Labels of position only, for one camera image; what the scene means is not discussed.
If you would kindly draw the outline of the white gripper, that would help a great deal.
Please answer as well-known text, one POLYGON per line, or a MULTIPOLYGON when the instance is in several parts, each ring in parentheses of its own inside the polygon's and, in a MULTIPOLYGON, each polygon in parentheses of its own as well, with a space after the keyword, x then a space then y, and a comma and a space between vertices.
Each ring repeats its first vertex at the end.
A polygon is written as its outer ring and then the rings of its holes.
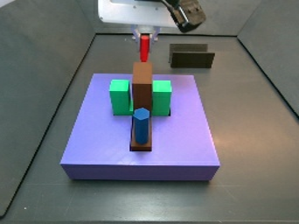
POLYGON ((160 27, 175 27, 176 24, 164 4, 146 0, 97 0, 97 16, 104 23, 131 25, 132 39, 140 42, 138 25, 151 25, 151 43, 158 41, 160 27))

